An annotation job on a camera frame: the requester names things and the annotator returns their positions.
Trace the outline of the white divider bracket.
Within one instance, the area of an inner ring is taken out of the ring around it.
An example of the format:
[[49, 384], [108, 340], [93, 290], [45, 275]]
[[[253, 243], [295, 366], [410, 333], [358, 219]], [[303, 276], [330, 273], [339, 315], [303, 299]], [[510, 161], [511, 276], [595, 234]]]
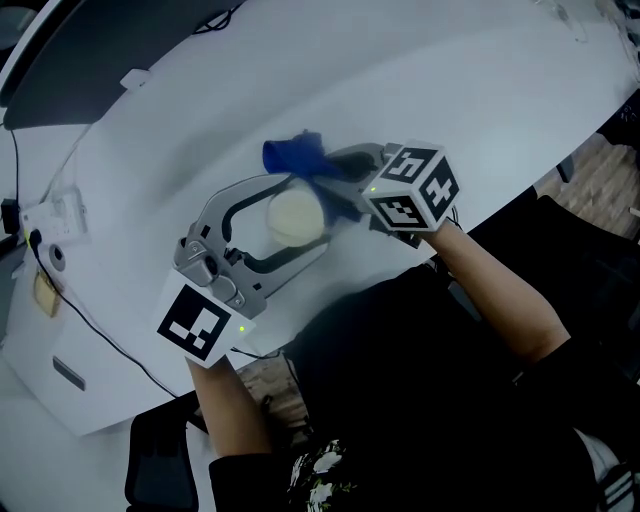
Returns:
[[131, 69], [120, 80], [120, 85], [127, 91], [135, 91], [143, 87], [152, 77], [149, 70]]

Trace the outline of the person's right forearm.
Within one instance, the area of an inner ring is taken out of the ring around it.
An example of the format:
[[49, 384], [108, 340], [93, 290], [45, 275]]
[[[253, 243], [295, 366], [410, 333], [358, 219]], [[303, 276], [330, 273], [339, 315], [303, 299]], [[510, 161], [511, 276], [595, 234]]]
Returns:
[[458, 226], [447, 221], [421, 237], [514, 355], [533, 364], [571, 339], [551, 304]]

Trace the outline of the person's left forearm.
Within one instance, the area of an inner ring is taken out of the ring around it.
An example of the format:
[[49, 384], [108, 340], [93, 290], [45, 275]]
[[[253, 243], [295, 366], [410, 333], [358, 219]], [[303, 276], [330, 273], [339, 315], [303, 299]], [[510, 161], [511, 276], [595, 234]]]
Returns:
[[187, 360], [213, 450], [220, 457], [268, 454], [272, 444], [258, 404], [227, 357], [210, 368]]

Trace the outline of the yellow notepad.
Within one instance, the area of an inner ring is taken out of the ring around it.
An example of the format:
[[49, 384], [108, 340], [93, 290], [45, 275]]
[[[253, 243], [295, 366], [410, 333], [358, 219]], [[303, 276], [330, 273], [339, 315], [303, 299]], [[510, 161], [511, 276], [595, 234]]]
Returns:
[[50, 318], [59, 310], [61, 298], [52, 282], [42, 271], [37, 271], [33, 283], [33, 297], [40, 309]]

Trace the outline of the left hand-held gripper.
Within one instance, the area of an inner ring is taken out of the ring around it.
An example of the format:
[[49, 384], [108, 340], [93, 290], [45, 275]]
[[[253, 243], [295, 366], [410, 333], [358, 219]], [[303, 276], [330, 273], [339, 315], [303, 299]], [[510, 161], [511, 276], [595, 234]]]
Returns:
[[190, 361], [210, 368], [243, 344], [266, 310], [266, 298], [326, 252], [327, 234], [264, 259], [228, 248], [232, 217], [283, 191], [293, 179], [265, 174], [218, 191], [174, 254], [154, 310], [154, 333]]

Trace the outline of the cream round ball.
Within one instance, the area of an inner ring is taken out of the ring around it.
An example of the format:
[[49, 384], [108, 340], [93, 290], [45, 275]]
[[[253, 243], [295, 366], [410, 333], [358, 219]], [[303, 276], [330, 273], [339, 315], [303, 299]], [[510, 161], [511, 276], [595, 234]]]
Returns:
[[266, 223], [272, 238], [286, 247], [302, 247], [325, 231], [321, 203], [314, 193], [303, 189], [276, 195], [269, 202]]

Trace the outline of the black printed t-shirt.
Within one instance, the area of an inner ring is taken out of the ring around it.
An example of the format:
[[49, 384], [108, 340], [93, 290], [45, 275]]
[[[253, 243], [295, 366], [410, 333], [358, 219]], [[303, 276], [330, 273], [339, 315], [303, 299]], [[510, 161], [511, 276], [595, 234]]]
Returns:
[[427, 264], [338, 299], [289, 344], [310, 443], [216, 454], [216, 512], [596, 512], [576, 429], [640, 463], [640, 385], [566, 329], [528, 363]]

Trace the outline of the black office chair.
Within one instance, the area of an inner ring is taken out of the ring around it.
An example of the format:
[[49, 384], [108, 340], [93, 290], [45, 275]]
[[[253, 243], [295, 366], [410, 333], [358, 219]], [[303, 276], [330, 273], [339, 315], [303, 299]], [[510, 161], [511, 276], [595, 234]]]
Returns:
[[552, 238], [549, 288], [580, 316], [640, 322], [640, 89], [597, 130], [583, 170], [557, 197], [541, 195]]
[[133, 419], [124, 487], [126, 512], [198, 512], [186, 424], [185, 410], [177, 401]]

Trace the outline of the blue cloth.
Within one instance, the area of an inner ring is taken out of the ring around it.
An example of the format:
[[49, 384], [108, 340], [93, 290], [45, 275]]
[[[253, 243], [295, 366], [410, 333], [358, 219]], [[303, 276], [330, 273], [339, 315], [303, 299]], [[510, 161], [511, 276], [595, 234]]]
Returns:
[[321, 203], [327, 226], [335, 225], [337, 221], [329, 221], [325, 213], [316, 178], [342, 180], [340, 171], [328, 161], [319, 133], [305, 130], [292, 139], [265, 141], [262, 160], [269, 174], [290, 173], [305, 181]]

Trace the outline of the striped black white shoe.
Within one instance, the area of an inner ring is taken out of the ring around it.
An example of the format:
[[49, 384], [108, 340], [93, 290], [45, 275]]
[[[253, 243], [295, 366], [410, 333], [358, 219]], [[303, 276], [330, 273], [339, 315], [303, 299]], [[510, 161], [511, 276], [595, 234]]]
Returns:
[[640, 512], [640, 463], [623, 461], [597, 437], [576, 429], [591, 459], [596, 512]]

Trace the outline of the black power adapter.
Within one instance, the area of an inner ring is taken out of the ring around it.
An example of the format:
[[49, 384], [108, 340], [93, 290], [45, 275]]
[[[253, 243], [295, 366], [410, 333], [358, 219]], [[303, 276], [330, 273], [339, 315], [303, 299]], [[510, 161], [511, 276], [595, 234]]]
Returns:
[[20, 230], [19, 204], [16, 199], [5, 198], [0, 203], [0, 220], [7, 235], [15, 235]]

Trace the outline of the white power strip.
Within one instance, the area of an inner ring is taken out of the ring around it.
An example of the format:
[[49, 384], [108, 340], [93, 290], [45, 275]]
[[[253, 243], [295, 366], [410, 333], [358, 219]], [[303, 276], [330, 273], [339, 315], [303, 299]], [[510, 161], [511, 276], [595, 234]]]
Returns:
[[43, 243], [64, 244], [87, 233], [85, 213], [79, 188], [70, 186], [22, 212], [21, 218], [26, 233], [38, 230]]

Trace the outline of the dark smartphone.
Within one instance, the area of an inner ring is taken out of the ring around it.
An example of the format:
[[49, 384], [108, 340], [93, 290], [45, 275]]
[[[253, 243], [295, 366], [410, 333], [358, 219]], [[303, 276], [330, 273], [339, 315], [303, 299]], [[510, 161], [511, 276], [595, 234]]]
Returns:
[[85, 380], [57, 356], [52, 357], [52, 364], [55, 371], [62, 377], [64, 377], [69, 383], [78, 388], [80, 391], [86, 390]]

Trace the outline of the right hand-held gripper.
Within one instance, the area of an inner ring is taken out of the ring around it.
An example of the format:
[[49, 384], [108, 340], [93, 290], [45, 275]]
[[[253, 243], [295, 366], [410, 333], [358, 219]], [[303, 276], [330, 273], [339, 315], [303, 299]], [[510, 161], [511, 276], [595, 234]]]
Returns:
[[392, 233], [437, 231], [453, 213], [460, 184], [441, 145], [352, 145], [330, 153], [340, 179], [321, 179], [318, 188], [329, 221], [377, 218]]

